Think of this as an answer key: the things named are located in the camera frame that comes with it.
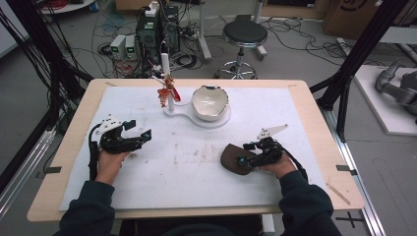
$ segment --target wooden table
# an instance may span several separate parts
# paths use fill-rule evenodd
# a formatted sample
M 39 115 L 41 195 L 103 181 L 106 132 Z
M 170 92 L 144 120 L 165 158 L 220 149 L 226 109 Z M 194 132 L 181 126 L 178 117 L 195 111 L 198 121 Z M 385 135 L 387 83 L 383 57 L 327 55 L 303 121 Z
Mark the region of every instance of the wooden table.
M 336 165 L 345 165 L 338 147 L 328 129 L 321 111 L 309 88 L 303 81 L 283 80 L 176 80 L 176 86 L 198 88 L 202 85 L 234 88 L 288 88 L 301 123 L 309 139 L 314 156 L 328 186 L 328 194 L 336 210 L 359 209 L 364 201 L 349 171 L 338 171 Z M 30 221 L 60 220 L 64 211 L 58 207 L 64 196 L 74 161 L 101 97 L 107 87 L 160 87 L 154 80 L 93 80 L 83 97 L 73 121 L 62 141 L 51 166 L 62 166 L 60 173 L 47 174 L 28 212 Z M 276 213 L 278 206 L 234 206 L 210 208 L 170 208 L 116 210 L 116 218 L 164 217 L 243 213 Z

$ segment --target cardboard box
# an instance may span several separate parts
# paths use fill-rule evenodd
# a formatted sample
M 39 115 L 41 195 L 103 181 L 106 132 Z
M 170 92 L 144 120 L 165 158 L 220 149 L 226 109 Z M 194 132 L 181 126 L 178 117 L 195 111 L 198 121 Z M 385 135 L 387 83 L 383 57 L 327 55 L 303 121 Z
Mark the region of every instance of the cardboard box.
M 328 0 L 316 0 L 314 7 L 279 6 L 264 3 L 262 16 L 299 19 L 322 19 L 328 10 Z
M 409 10 L 411 10 L 413 4 L 415 4 L 417 0 L 409 0 L 407 5 L 405 5 L 404 9 L 402 9 L 401 13 L 399 13 L 398 17 L 393 22 L 395 26 L 397 26 L 401 21 L 402 18 L 408 13 Z M 402 23 L 403 26 L 408 26 L 412 22 L 414 22 L 417 19 L 417 8 L 415 8 L 408 18 Z
M 330 0 L 328 13 L 323 21 L 325 34 L 358 39 L 378 7 L 370 0 Z

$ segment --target person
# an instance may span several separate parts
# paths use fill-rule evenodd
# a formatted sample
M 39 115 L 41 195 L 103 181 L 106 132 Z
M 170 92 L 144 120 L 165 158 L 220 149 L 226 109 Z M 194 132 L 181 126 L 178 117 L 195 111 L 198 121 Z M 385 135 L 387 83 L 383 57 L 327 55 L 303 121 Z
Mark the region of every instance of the person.
M 68 210 L 59 222 L 60 230 L 55 235 L 110 235 L 115 217 L 111 205 L 114 187 L 111 185 L 128 152 L 109 154 L 102 150 L 98 158 L 98 172 L 94 181 L 86 181 L 77 200 L 70 202 Z M 260 167 L 279 179 L 285 230 L 289 235 L 341 235 L 331 220 L 333 207 L 328 194 L 316 185 L 309 185 L 291 159 L 283 154 L 274 164 Z M 230 230 L 227 225 L 187 224 L 168 229 L 163 236 L 179 235 L 242 235 Z

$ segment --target gray robot arm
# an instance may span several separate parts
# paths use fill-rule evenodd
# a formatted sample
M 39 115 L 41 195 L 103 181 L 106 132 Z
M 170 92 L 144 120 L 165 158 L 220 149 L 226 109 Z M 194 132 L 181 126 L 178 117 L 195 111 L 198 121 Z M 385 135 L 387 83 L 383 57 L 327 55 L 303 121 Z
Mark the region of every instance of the gray robot arm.
M 379 92 L 392 96 L 399 104 L 410 106 L 417 101 L 417 92 L 412 85 L 416 84 L 415 86 L 417 86 L 417 72 L 405 74 L 402 77 L 401 87 L 396 87 L 389 82 L 395 77 L 395 72 L 399 67 L 403 67 L 403 65 L 399 61 L 395 61 L 382 71 L 377 78 L 375 88 Z

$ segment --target white mat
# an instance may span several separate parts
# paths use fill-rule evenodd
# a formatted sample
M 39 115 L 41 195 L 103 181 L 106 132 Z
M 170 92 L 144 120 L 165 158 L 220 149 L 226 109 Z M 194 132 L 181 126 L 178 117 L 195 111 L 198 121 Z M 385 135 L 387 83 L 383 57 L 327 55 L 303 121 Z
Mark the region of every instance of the white mat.
M 380 93 L 375 89 L 378 75 L 386 68 L 362 66 L 356 73 L 356 82 L 387 134 L 417 136 L 417 125 L 415 124 L 417 116 L 408 113 L 404 107 L 396 103 L 392 96 Z M 390 83 L 399 87 L 402 76 L 414 71 L 416 69 L 399 68 Z
M 224 126 L 205 130 L 185 117 L 167 117 L 159 105 L 158 88 L 108 88 L 90 128 L 109 113 L 121 121 L 137 120 L 122 133 L 134 137 L 152 129 L 152 140 L 127 157 L 116 179 L 115 208 L 177 208 L 276 205 L 282 198 L 279 182 L 260 170 L 247 176 L 233 174 L 220 164 L 228 144 L 256 140 L 261 128 L 288 124 L 273 136 L 307 169 L 310 183 L 325 182 L 286 88 L 224 88 L 231 118 Z M 190 101 L 194 88 L 178 88 Z M 68 208 L 89 178 L 89 149 L 85 142 L 71 172 L 60 209 Z

